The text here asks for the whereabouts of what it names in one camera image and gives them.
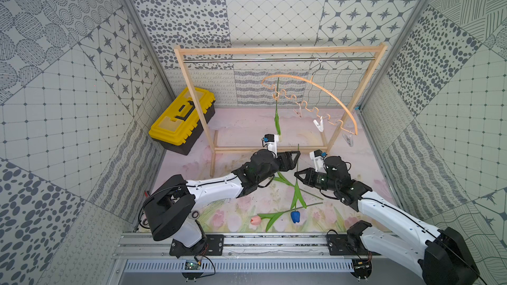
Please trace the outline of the yellow tulip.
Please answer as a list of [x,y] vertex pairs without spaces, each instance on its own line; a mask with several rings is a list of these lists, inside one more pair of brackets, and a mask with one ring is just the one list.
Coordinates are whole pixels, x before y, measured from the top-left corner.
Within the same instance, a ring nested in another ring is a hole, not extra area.
[[[283,176],[279,172],[277,173],[277,175],[274,176],[273,180],[276,181],[276,182],[284,183],[285,185],[290,186],[290,187],[295,187],[295,184],[291,183],[288,179],[286,179],[285,176]],[[323,198],[321,198],[318,195],[315,195],[315,194],[311,193],[310,191],[306,191],[304,189],[300,189],[300,192],[303,192],[303,193],[305,193],[307,195],[310,195],[310,196],[312,196],[312,197],[314,197],[316,199],[323,200]]]

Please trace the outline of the wooden clothes hanger with clips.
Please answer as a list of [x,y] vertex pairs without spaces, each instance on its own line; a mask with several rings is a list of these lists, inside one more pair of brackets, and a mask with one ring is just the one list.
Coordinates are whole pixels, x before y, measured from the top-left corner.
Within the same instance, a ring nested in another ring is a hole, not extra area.
[[349,146],[354,146],[359,127],[353,114],[366,86],[364,73],[349,68],[327,70],[324,68],[327,61],[320,58],[310,58],[309,61],[308,74],[272,73],[261,80],[261,85],[274,99],[279,79],[279,104],[293,105],[294,113],[300,118],[306,114],[314,115],[314,124],[320,133],[324,133],[329,125]]

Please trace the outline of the blue tulip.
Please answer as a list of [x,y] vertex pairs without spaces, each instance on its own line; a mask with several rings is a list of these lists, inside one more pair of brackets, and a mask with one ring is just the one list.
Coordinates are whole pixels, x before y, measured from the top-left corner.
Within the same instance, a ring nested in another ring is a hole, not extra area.
[[293,200],[290,206],[290,219],[294,224],[298,224],[301,221],[301,213],[299,212],[298,204],[300,204],[300,206],[303,208],[307,208],[307,204],[302,196],[298,183],[299,180],[296,179],[294,182]]

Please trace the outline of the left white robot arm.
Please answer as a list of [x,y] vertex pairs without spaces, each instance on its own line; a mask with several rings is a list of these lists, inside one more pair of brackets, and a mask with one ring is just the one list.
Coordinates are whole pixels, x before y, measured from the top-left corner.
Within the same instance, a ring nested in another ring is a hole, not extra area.
[[261,182],[279,172],[294,170],[301,152],[277,153],[262,149],[251,159],[220,178],[186,181],[173,175],[143,203],[142,211],[154,241],[169,238],[192,248],[204,243],[205,232],[191,214],[215,201],[237,199],[253,193]]

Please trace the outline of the white tulip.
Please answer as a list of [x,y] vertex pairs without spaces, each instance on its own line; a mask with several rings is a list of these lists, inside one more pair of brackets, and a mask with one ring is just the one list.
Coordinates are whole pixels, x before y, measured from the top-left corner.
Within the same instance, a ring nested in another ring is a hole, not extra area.
[[275,88],[275,92],[273,94],[273,97],[275,99],[275,117],[274,117],[274,122],[275,122],[275,128],[276,128],[276,131],[277,131],[277,135],[278,136],[281,136],[281,126],[280,126],[280,123],[279,123],[279,112],[278,112],[278,103],[279,103],[279,79],[277,79],[277,85],[276,85],[276,88]]

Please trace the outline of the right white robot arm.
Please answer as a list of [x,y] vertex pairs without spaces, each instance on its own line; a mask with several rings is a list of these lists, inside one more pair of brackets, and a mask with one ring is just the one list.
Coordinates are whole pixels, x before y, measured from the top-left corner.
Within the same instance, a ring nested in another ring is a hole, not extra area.
[[473,284],[481,278],[463,236],[439,229],[401,210],[367,184],[352,179],[339,156],[319,156],[314,167],[295,173],[309,187],[331,191],[335,200],[379,222],[390,235],[364,220],[347,231],[353,249],[363,247],[411,270],[425,284]]

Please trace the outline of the pink tulip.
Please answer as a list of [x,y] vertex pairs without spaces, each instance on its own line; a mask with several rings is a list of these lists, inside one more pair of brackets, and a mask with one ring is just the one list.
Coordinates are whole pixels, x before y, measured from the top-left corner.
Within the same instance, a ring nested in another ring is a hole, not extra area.
[[269,232],[272,227],[274,227],[275,223],[281,219],[281,217],[288,214],[290,218],[290,222],[293,224],[300,224],[302,223],[302,215],[301,210],[306,210],[313,206],[322,205],[323,203],[312,203],[307,205],[306,207],[296,207],[292,208],[290,210],[286,211],[280,211],[280,212],[272,212],[272,213],[265,213],[265,214],[258,214],[256,216],[252,216],[250,219],[250,225],[252,226],[261,226],[263,221],[266,221],[265,225],[265,232]]

